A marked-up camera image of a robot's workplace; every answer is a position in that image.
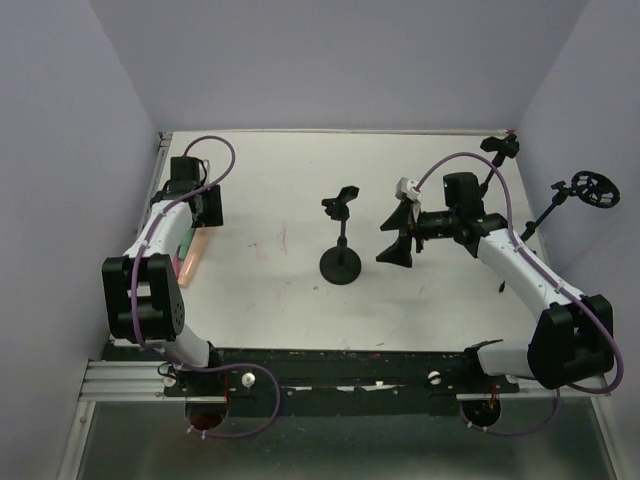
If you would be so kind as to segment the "pink toy microphone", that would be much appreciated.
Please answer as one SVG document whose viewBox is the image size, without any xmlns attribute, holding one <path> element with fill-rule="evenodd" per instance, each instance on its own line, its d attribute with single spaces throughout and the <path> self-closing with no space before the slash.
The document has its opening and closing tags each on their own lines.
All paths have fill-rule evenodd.
<svg viewBox="0 0 640 480">
<path fill-rule="evenodd" d="M 172 265 L 173 265 L 173 269 L 174 269 L 175 275 L 179 276 L 180 269 L 181 269 L 181 261 L 180 261 L 180 258 L 178 256 L 178 254 L 175 254 L 173 256 Z"/>
</svg>

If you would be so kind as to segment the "peach toy microphone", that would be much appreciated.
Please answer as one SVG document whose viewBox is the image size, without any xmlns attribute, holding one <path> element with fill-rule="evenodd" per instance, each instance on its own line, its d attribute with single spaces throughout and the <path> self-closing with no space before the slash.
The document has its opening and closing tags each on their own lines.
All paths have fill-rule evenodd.
<svg viewBox="0 0 640 480">
<path fill-rule="evenodd" d="M 211 231 L 208 228 L 195 231 L 178 277 L 178 285 L 181 288 L 187 288 L 193 281 L 210 237 Z"/>
</svg>

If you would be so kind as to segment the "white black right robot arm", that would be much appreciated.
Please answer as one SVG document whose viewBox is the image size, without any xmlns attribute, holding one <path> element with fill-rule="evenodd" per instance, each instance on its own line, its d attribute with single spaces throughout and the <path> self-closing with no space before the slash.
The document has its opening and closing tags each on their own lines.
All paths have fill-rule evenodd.
<svg viewBox="0 0 640 480">
<path fill-rule="evenodd" d="M 528 342 L 474 346 L 488 376 L 524 377 L 556 389 L 609 372 L 614 352 L 607 340 L 613 333 L 608 300 L 565 283 L 511 232 L 504 216 L 486 213 L 475 174 L 448 174 L 443 185 L 445 210 L 426 212 L 416 182 L 399 180 L 399 205 L 381 226 L 398 237 L 377 261 L 409 268 L 425 241 L 451 239 L 505 280 L 537 324 Z"/>
</svg>

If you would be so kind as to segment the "black mic stand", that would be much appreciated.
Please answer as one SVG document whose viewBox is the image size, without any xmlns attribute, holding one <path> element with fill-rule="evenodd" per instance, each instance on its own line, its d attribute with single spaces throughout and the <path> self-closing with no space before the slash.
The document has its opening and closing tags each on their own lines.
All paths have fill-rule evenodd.
<svg viewBox="0 0 640 480">
<path fill-rule="evenodd" d="M 334 198 L 321 201 L 325 213 L 331 220 L 340 222 L 340 234 L 336 245 L 326 250 L 320 258 L 322 277 L 333 285 L 348 285 L 360 275 L 362 263 L 359 255 L 348 246 L 346 224 L 350 218 L 348 203 L 358 197 L 359 188 L 353 185 L 343 187 Z"/>
<path fill-rule="evenodd" d="M 514 159 L 520 151 L 520 143 L 515 133 L 509 133 L 504 138 L 498 138 L 495 136 L 485 138 L 480 148 L 485 153 L 494 153 L 495 156 L 492 160 L 492 165 L 499 169 L 504 161 Z"/>
</svg>

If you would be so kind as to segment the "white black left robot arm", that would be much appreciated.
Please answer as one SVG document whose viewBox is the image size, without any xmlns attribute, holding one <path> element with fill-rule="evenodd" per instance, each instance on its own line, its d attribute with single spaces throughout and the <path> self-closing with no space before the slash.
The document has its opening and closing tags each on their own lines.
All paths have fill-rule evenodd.
<svg viewBox="0 0 640 480">
<path fill-rule="evenodd" d="M 101 269 L 110 334 L 196 369 L 217 368 L 220 360 L 211 343 L 186 325 L 174 256 L 188 231 L 223 224 L 220 187 L 199 190 L 207 166 L 196 157 L 173 157 L 169 180 L 152 197 L 142 232 Z"/>
</svg>

